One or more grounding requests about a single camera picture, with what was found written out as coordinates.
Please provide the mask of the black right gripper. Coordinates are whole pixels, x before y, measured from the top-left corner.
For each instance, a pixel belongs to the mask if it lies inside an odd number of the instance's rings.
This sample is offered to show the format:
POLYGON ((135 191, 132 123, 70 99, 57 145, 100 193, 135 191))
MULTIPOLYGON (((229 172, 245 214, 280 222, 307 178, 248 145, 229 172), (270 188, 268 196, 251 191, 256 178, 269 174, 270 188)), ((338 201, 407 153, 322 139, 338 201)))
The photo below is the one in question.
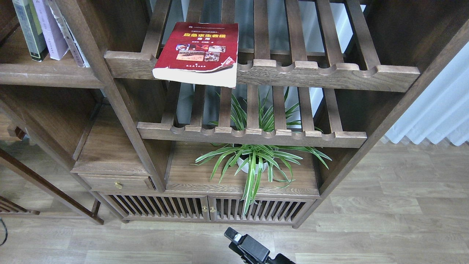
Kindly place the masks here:
POLYGON ((241 235, 231 227, 228 227, 224 236, 231 241, 228 247, 236 252, 245 264, 295 264, 281 253, 278 253, 275 258, 269 257, 268 248, 250 235, 241 235))

